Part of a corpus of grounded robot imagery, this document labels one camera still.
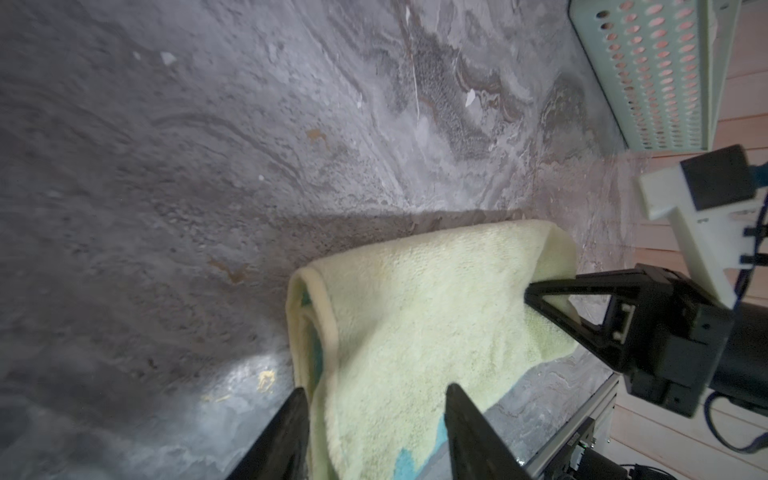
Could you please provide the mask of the mint green empty basket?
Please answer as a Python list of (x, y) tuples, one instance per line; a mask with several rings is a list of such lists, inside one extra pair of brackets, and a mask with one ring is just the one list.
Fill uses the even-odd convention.
[(569, 18), (629, 149), (712, 149), (741, 4), (573, 1)]

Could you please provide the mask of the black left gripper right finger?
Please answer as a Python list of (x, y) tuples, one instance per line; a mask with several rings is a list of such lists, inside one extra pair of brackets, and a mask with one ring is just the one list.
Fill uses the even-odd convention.
[(531, 479), (457, 383), (447, 387), (444, 421), (453, 479)]

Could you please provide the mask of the pale yellow teal towel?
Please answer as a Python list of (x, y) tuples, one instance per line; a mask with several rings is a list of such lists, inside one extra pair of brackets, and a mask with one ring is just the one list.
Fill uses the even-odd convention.
[(313, 479), (413, 479), (445, 442), (447, 387), (480, 410), (575, 341), (524, 301), (571, 279), (578, 245), (543, 220), (366, 245), (290, 278), (294, 379), (310, 413)]

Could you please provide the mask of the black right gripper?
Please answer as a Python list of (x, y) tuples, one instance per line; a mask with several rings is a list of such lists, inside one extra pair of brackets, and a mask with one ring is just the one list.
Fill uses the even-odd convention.
[(630, 395), (684, 417), (697, 411), (734, 325), (688, 276), (650, 265), (534, 282), (524, 300), (622, 374)]

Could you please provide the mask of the aluminium front rail frame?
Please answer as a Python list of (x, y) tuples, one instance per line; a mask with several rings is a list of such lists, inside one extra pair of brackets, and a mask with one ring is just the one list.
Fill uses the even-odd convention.
[(613, 373), (523, 468), (533, 479), (574, 479), (586, 451), (603, 454), (621, 377)]

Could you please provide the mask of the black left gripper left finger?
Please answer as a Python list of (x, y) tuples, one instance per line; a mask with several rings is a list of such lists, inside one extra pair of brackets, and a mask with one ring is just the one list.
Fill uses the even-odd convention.
[(297, 387), (226, 479), (304, 479), (309, 433), (307, 395)]

